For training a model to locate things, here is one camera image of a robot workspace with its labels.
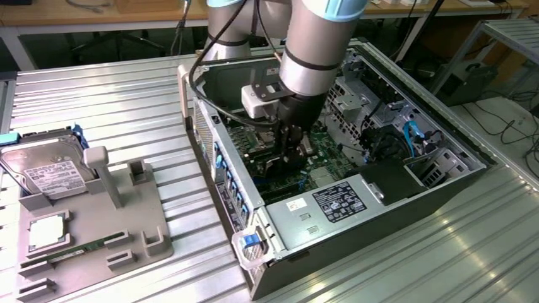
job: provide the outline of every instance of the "robotic arm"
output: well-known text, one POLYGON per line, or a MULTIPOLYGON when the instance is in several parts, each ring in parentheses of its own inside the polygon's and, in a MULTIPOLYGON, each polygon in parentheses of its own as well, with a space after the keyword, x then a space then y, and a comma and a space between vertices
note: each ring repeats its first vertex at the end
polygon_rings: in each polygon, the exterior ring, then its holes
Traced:
MULTIPOLYGON (((247 38, 263 36, 261 23, 269 37, 287 38, 279 70, 280 86, 287 94, 272 100, 279 119, 276 149, 285 162, 304 158, 298 155, 302 154, 298 146, 320 116, 366 5, 367 0, 208 0, 207 47, 212 46, 204 60, 248 56, 247 38), (216 39, 233 16, 233 22, 216 39)), ((248 97, 255 100, 241 100, 251 118, 259 116, 248 107, 268 102, 260 100, 260 93, 256 95, 252 90, 243 93, 255 96, 248 97)))

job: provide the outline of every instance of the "white label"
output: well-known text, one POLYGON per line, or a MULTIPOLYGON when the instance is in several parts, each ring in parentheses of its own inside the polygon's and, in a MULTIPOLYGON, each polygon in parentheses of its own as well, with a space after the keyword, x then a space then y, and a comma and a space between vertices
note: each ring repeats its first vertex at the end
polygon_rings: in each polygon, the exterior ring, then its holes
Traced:
POLYGON ((57 258, 51 259, 49 263, 55 263, 55 262, 65 260, 65 259, 68 259, 71 257, 76 257, 77 255, 80 255, 83 253, 84 253, 84 249, 80 249, 80 250, 73 251, 73 252, 69 252, 68 254, 64 254, 64 255, 59 256, 57 258))
POLYGON ((279 68, 268 68, 265 70, 265 75, 271 76, 272 74, 277 74, 279 73, 279 68))
POLYGON ((75 168, 73 161, 27 169, 24 173, 44 194, 59 194, 84 187, 84 179, 75 168))
POLYGON ((303 198, 287 202, 290 211, 299 210, 302 207, 307 206, 306 200, 303 198))

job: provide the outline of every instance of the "hard disk label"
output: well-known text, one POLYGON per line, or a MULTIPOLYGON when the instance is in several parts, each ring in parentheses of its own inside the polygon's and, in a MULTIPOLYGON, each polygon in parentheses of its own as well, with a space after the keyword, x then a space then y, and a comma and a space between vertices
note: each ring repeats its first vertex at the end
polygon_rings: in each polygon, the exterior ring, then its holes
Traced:
POLYGON ((84 179, 73 161, 25 169, 24 173, 44 194, 59 194, 84 187, 84 179))

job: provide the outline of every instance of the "metal frame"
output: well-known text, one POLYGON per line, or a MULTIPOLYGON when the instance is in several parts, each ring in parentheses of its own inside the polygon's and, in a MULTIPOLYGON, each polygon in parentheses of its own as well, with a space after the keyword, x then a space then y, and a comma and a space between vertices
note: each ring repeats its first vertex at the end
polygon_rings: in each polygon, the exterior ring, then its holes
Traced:
MULTIPOLYGON (((474 46, 482 33, 490 35, 496 41, 503 43, 515 52, 523 54, 531 61, 534 61, 535 64, 539 64, 539 38, 536 34, 538 31, 539 22, 534 21, 530 18, 519 20, 491 20, 479 22, 474 30, 471 31, 470 36, 466 38, 463 46, 460 46, 459 50, 456 51, 456 54, 451 59, 447 68, 438 76, 438 79, 432 84, 432 94, 435 95, 440 91, 456 65, 464 59, 466 54, 474 46)), ((483 49, 483 51, 476 56, 478 60, 482 61, 484 59, 494 45, 495 43, 492 43, 490 47, 483 49)))
MULTIPOLYGON (((515 9, 510 18, 516 18, 523 9, 515 9)), ((494 15, 498 14, 496 9, 487 11, 459 11, 459 12, 439 12, 436 16, 466 16, 466 15, 494 15)), ((404 47, 400 50, 398 60, 400 60, 415 40, 419 33, 419 29, 426 21, 428 12, 412 13, 411 17, 419 17, 418 22, 410 33, 410 37, 404 43, 404 47)), ((362 19, 388 19, 388 18, 406 18, 407 13, 396 14, 374 14, 363 15, 362 19)), ((43 26, 13 26, 0 27, 0 38, 4 40, 4 44, 8 47, 11 56, 17 63, 21 71, 31 71, 37 69, 32 60, 31 54, 24 48, 21 43, 21 35, 36 35, 41 33, 76 33, 76 32, 107 32, 113 30, 143 30, 155 28, 175 28, 177 24, 176 20, 171 21, 141 21, 141 22, 121 22, 121 23, 93 23, 93 24, 73 24, 73 25, 43 25, 43 26)), ((208 25, 207 20, 187 20, 185 27, 204 27, 208 25)))
MULTIPOLYGON (((516 19, 518 16, 520 15, 520 13, 523 12, 523 9, 515 9, 512 11, 512 13, 508 16, 508 19, 516 19)), ((486 11, 464 11, 464 12, 443 12, 439 11, 436 13, 436 17, 444 17, 444 16, 474 16, 474 15, 496 15, 499 14, 499 9, 498 7, 492 8, 492 10, 486 10, 486 11)), ((412 31, 410 32, 410 36, 406 39, 404 42, 404 46, 403 49, 399 52, 399 55, 396 56, 396 61, 399 62, 400 60, 403 60, 406 53, 410 50, 410 46, 412 46, 412 42, 419 34, 419 31, 422 29, 422 26, 424 24, 424 22, 427 21, 427 17, 428 17, 428 12, 426 12, 424 16, 420 17, 412 27, 412 31)), ((486 49, 483 51, 490 51, 492 47, 486 47, 486 49)))

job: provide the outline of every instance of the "power cord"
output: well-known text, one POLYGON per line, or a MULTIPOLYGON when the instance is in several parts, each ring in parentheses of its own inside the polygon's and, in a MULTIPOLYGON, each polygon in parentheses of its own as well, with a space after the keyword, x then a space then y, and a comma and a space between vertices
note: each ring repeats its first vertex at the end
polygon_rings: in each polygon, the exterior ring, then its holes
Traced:
POLYGON ((176 24, 175 40, 172 41, 172 45, 171 45, 171 56, 175 55, 175 46, 176 46, 177 42, 179 42, 177 55, 181 54, 181 43, 184 41, 184 29, 185 29, 187 14, 188 14, 188 9, 191 8, 192 0, 185 0, 184 2, 185 2, 184 3, 184 15, 181 16, 181 19, 177 21, 177 24, 176 24))
POLYGON ((89 11, 92 11, 93 13, 101 14, 103 13, 103 9, 100 8, 105 8, 108 6, 112 6, 111 3, 101 3, 101 4, 80 4, 76 3, 73 0, 65 0, 65 3, 68 3, 68 5, 75 6, 76 8, 83 8, 87 9, 89 11))
POLYGON ((273 43, 271 42, 269 35, 268 35, 267 30, 265 30, 264 22, 261 22, 260 0, 255 0, 255 6, 256 6, 256 15, 257 15, 257 18, 259 18, 260 27, 261 27, 261 31, 263 31, 263 33, 264 33, 265 41, 268 42, 268 45, 271 46, 271 49, 273 50, 273 56, 275 56, 275 58, 276 58, 277 61, 280 62, 280 55, 279 55, 279 53, 277 53, 277 49, 275 48, 275 45, 273 45, 273 43))
POLYGON ((204 50, 201 51, 201 54, 199 55, 199 57, 196 58, 196 61, 193 63, 193 66, 191 67, 191 70, 188 72, 188 84, 191 86, 191 89, 193 90, 193 93, 196 94, 196 97, 204 101, 211 107, 215 108, 216 111, 219 111, 225 117, 231 118, 232 120, 237 121, 239 123, 244 124, 244 125, 249 125, 253 127, 259 127, 259 128, 271 128, 275 125, 277 125, 279 120, 273 121, 273 122, 259 122, 255 121, 252 119, 247 119, 241 116, 237 116, 236 114, 228 112, 225 109, 223 109, 219 105, 216 105, 207 97, 205 95, 201 93, 201 91, 199 91, 197 85, 195 83, 195 71, 196 68, 200 66, 200 63, 203 62, 203 59, 205 57, 205 55, 208 54, 208 51, 211 50, 211 48, 213 47, 216 41, 219 40, 220 36, 223 36, 224 32, 227 31, 227 29, 229 28, 229 25, 232 24, 232 22, 235 21, 239 13, 241 12, 243 7, 245 6, 248 0, 243 0, 236 11, 233 12, 232 16, 229 17, 225 25, 223 26, 223 28, 220 29, 217 35, 215 36, 213 39, 209 40, 209 43, 207 45, 207 47, 204 48, 204 50))

